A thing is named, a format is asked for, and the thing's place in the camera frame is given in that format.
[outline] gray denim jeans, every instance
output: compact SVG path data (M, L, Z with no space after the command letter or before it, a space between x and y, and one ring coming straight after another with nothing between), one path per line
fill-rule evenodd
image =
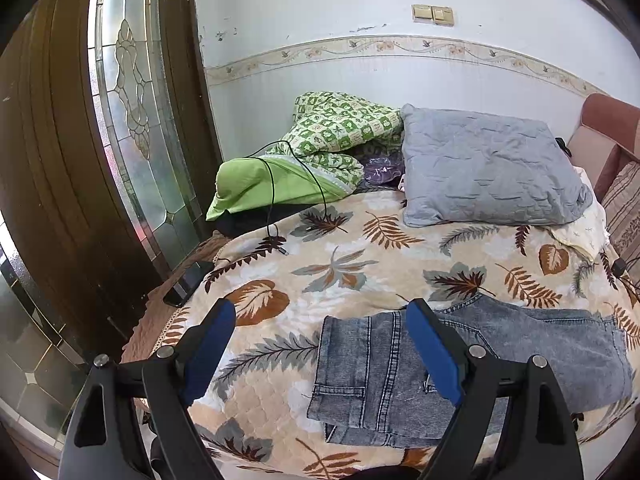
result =
M594 410L631 394L625 339L612 317L522 308L482 294L436 314L466 343L499 358L547 358L570 412ZM404 315L399 310L325 318L307 416L325 423L327 442L429 447L444 434L455 410L430 382ZM487 434L502 429L507 403L497 400Z

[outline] green blanket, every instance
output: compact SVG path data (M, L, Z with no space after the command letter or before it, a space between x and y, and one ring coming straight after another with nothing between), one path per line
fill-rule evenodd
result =
M294 106L294 125L282 138L287 142L259 158L236 158L220 166L207 220L215 220L225 210L235 213L269 205L271 175L274 203L320 203L322 194L326 202L340 200L353 193L364 172L355 158L339 152L373 139L399 149L401 134L402 119L394 108L337 92L301 95ZM317 183L291 155L289 146Z

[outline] wallpaper border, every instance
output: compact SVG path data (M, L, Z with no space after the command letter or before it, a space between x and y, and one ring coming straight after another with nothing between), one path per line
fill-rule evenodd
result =
M351 36L286 46L220 67L206 68L217 86L287 66L350 57L426 57L493 66L520 73L587 97L606 94L578 76L524 54L471 41L431 36Z

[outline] gray pillow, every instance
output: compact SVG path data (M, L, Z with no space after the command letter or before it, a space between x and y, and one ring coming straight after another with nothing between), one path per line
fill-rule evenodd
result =
M593 195L541 121L407 104L404 222L556 225Z

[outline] beige switch plate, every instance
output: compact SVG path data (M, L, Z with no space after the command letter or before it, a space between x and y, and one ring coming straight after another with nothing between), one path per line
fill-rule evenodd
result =
M449 27L454 25L453 10L450 7L414 5L412 6L412 10L414 13L414 22L433 22L436 25L447 25Z

